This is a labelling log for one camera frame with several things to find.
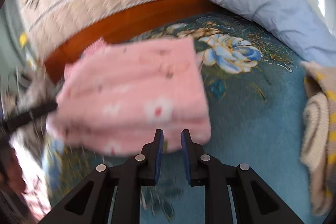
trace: blue pillow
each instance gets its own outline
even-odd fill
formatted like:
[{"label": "blue pillow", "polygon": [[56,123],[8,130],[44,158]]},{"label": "blue pillow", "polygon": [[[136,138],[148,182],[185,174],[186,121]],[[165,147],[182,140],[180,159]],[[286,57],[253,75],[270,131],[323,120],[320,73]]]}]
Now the blue pillow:
[{"label": "blue pillow", "polygon": [[336,66],[336,39],[307,0],[211,0],[255,21],[306,61]]}]

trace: wooden bed frame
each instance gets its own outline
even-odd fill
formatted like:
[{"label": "wooden bed frame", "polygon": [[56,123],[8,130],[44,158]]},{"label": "wooden bed frame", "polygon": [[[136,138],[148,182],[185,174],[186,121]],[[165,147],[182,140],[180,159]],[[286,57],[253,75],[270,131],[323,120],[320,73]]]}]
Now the wooden bed frame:
[{"label": "wooden bed frame", "polygon": [[68,39],[45,61],[46,71],[56,83],[63,76],[65,65],[75,62],[83,50],[99,37],[104,37],[111,44],[121,43],[169,22],[220,9],[209,0],[157,0],[129,8],[96,22]]}]

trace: silver rivet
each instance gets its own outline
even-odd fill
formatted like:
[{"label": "silver rivet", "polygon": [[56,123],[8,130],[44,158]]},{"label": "silver rivet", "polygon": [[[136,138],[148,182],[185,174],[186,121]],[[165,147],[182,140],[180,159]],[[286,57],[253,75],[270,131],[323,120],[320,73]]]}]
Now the silver rivet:
[{"label": "silver rivet", "polygon": [[202,161],[209,161],[209,160],[210,160],[210,156],[207,155],[207,154],[203,154],[203,155],[201,156],[201,160],[202,160]]},{"label": "silver rivet", "polygon": [[96,166],[96,170],[97,170],[98,172],[103,172],[103,171],[106,170],[106,165],[105,165],[105,164],[97,165],[97,166]]},{"label": "silver rivet", "polygon": [[247,171],[250,169],[250,166],[248,164],[240,164],[239,165],[241,170]]},{"label": "silver rivet", "polygon": [[135,160],[137,161],[143,161],[146,158],[145,155],[139,154],[135,156]]}]

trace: folded pink garment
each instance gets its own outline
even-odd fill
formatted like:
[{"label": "folded pink garment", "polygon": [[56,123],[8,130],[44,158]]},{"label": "folded pink garment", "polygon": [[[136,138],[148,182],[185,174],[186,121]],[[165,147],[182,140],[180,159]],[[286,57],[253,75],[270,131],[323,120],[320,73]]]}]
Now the folded pink garment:
[{"label": "folded pink garment", "polygon": [[157,128],[168,152],[186,128],[196,143],[210,139],[192,38],[99,46],[67,71],[47,129],[68,145],[122,156],[139,153]]}]

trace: blurred hand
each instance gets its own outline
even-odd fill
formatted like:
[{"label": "blurred hand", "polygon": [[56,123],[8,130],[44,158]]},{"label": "blurred hand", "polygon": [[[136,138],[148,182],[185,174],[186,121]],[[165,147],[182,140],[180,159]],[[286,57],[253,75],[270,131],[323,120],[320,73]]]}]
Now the blurred hand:
[{"label": "blurred hand", "polygon": [[[15,150],[13,148],[11,148],[11,151],[10,151],[10,160],[11,160],[11,163],[8,164],[6,167],[6,173],[8,176],[7,185],[10,188],[12,188],[12,190],[16,194],[20,195],[26,189],[26,182],[22,178],[22,169],[19,165],[19,161],[16,157]],[[0,173],[1,188],[4,188],[3,182],[4,182],[4,177]]]}]

